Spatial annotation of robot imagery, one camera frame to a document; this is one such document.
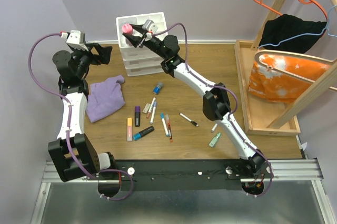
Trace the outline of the pink cap pencil tube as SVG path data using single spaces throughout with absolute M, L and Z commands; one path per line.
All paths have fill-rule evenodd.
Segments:
M 132 35 L 133 34 L 133 27 L 131 24 L 129 23 L 126 23 L 122 26 L 122 32 L 123 33 L 126 33 L 126 34 L 129 34 L 129 35 Z

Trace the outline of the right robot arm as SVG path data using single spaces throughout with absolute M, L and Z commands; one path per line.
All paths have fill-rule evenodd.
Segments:
M 162 57 L 161 66 L 164 72 L 185 82 L 203 98 L 203 114 L 208 120 L 221 126 L 236 147 L 243 174 L 253 178 L 266 165 L 269 167 L 270 174 L 273 175 L 270 162 L 249 140 L 233 115 L 236 110 L 230 108 L 228 97 L 228 94 L 233 92 L 222 83 L 216 84 L 193 70 L 187 63 L 188 53 L 185 53 L 185 58 L 180 57 L 180 47 L 176 36 L 167 35 L 161 40 L 158 36 L 163 32 L 154 34 L 149 32 L 144 25 L 132 24 L 131 26 L 140 35 L 135 36 L 124 32 L 123 36 L 135 48 L 145 46 Z

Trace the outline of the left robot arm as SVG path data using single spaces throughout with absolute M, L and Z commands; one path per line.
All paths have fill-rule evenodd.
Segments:
M 110 152 L 98 154 L 85 134 L 85 112 L 89 87 L 86 75 L 91 65 L 109 64 L 111 46 L 86 44 L 86 50 L 60 50 L 52 61 L 60 75 L 58 86 L 63 102 L 63 119 L 55 141 L 49 142 L 48 153 L 63 182 L 99 174 L 112 179 L 117 172 Z

